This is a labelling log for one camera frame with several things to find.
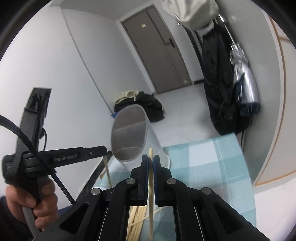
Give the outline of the person's left hand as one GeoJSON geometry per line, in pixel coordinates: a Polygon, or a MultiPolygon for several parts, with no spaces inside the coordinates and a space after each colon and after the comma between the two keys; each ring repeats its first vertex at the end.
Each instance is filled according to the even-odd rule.
{"type": "Polygon", "coordinates": [[[36,216],[36,227],[41,230],[46,229],[59,217],[58,198],[55,194],[55,185],[51,179],[42,187],[42,193],[44,198],[40,203],[37,203],[26,190],[8,185],[6,187],[6,202],[9,211],[18,221],[25,222],[22,208],[27,207],[36,216]]]}

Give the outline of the white hanging shoulder bag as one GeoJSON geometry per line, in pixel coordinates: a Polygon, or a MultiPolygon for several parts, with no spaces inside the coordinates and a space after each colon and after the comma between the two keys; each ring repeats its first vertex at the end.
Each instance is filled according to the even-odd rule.
{"type": "Polygon", "coordinates": [[[199,30],[210,24],[219,13],[213,0],[161,1],[164,12],[189,30],[199,30]]]}

